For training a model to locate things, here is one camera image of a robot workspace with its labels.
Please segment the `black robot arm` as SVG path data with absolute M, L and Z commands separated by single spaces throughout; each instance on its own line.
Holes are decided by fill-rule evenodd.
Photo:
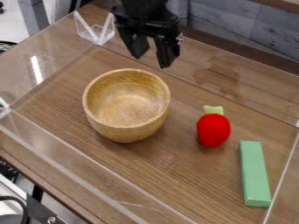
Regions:
M 180 56 L 180 19 L 166 9 L 168 0 L 120 0 L 110 8 L 116 29 L 130 55 L 140 59 L 153 39 L 160 68 Z

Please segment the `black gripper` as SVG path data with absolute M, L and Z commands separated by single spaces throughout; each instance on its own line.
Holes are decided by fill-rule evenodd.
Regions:
M 152 38 L 160 68 L 166 68 L 180 56 L 180 19 L 164 5 L 154 9 L 122 5 L 112 7 L 116 29 L 130 55 L 140 59 L 149 49 L 146 38 Z

